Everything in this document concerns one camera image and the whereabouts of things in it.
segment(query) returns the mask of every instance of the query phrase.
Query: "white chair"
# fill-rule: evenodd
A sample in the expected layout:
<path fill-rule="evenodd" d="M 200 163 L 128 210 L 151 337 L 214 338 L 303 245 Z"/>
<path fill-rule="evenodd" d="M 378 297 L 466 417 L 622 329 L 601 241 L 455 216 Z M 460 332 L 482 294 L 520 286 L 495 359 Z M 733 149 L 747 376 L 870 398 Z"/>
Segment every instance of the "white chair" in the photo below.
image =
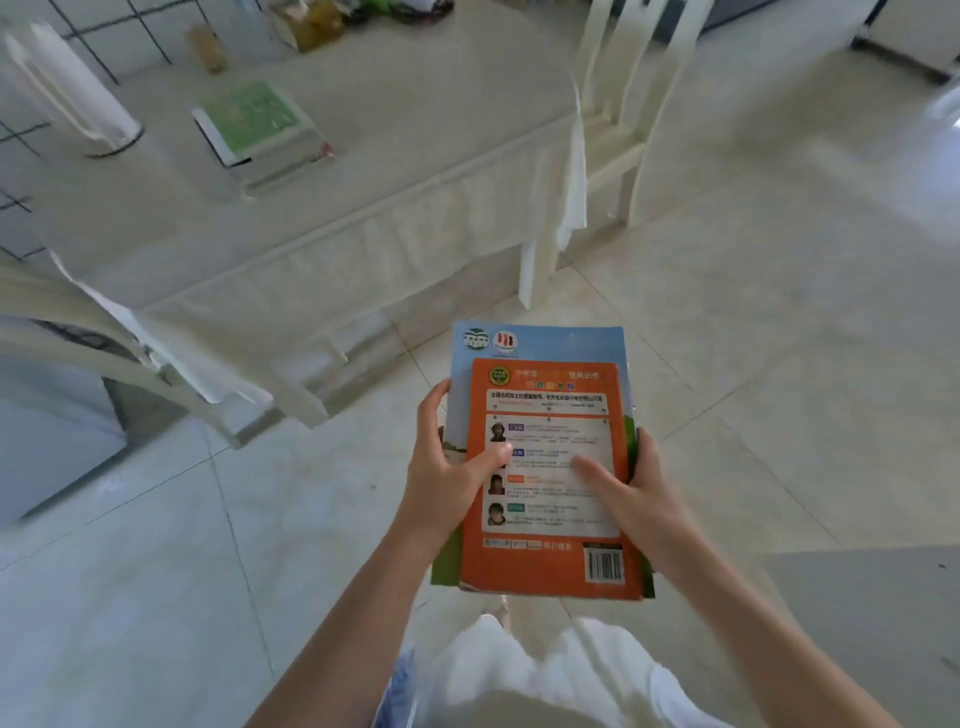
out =
<path fill-rule="evenodd" d="M 146 389 L 196 415 L 223 435 L 232 448 L 240 448 L 240 441 L 224 425 L 212 404 L 172 368 L 159 368 L 125 328 L 72 285 L 34 273 L 23 263 L 0 255 L 0 315 L 82 327 L 112 339 L 129 351 L 135 361 L 41 331 L 0 323 L 0 351 L 88 369 Z"/>
<path fill-rule="evenodd" d="M 622 178 L 618 216 L 631 228 L 639 222 L 636 202 L 646 147 L 680 71 L 693 54 L 713 0 L 686 0 L 632 128 L 623 124 L 624 108 L 666 0 L 626 0 L 599 62 L 600 72 L 596 73 L 612 4 L 613 0 L 593 0 L 577 52 L 574 79 L 584 119 L 587 192 Z"/>

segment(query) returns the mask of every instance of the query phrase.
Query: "orange book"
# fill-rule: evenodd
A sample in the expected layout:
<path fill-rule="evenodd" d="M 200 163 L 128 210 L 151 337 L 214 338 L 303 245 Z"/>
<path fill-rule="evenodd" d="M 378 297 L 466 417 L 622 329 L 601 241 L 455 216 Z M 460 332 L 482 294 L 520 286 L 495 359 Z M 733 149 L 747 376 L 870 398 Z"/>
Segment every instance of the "orange book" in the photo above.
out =
<path fill-rule="evenodd" d="M 473 360 L 467 459 L 504 441 L 514 456 L 464 520 L 461 588 L 642 598 L 642 556 L 570 468 L 582 454 L 628 480 L 624 422 L 615 364 Z"/>

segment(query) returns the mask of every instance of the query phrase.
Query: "book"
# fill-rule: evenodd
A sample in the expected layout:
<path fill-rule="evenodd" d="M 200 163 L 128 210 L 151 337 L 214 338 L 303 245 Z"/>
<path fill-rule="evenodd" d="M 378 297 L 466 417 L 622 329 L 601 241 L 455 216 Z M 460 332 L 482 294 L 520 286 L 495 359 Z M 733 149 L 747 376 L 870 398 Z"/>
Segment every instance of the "book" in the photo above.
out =
<path fill-rule="evenodd" d="M 238 88 L 192 113 L 217 159 L 248 192 L 333 156 L 310 117 L 266 81 Z"/>
<path fill-rule="evenodd" d="M 434 562 L 431 583 L 654 596 L 649 563 L 569 467 L 579 453 L 628 479 L 636 462 L 623 329 L 462 321 L 453 334 L 444 452 L 463 462 L 502 438 L 514 457 L 481 487 Z"/>

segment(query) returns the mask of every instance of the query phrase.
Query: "dining table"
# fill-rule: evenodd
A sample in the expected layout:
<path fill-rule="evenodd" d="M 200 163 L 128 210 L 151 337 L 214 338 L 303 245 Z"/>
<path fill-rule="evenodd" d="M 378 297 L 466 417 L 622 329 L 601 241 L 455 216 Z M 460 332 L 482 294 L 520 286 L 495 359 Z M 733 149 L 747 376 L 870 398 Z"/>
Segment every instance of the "dining table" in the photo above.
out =
<path fill-rule="evenodd" d="M 251 196 L 191 110 L 256 79 L 306 112 L 334 158 Z M 64 147 L 36 209 L 60 269 L 209 401 L 274 399 L 278 356 L 507 248 L 521 249 L 518 295 L 537 305 L 586 224 L 567 53 L 493 0 L 457 0 L 424 26 L 376 18 L 219 76 L 177 63 L 114 90 L 143 137 L 109 158 Z M 319 402 L 308 410 L 309 425 L 325 418 Z"/>

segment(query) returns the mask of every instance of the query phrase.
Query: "hand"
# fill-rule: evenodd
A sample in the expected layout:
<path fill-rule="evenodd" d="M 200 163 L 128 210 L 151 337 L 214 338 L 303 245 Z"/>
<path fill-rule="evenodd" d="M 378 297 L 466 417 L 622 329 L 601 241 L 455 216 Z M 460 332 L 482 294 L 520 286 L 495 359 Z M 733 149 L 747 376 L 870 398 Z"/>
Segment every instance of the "hand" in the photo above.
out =
<path fill-rule="evenodd" d="M 407 487 L 391 532 L 427 549 L 432 560 L 467 515 L 481 483 L 510 462 L 514 446 L 498 443 L 463 465 L 450 465 L 437 434 L 437 408 L 450 391 L 444 379 L 417 409 L 417 443 L 407 467 Z"/>
<path fill-rule="evenodd" d="M 643 428 L 637 437 L 640 453 L 630 485 L 595 460 L 579 455 L 573 458 L 573 471 L 600 498 L 634 546 L 669 577 L 689 547 L 703 537 L 680 493 L 663 477 L 657 441 Z"/>

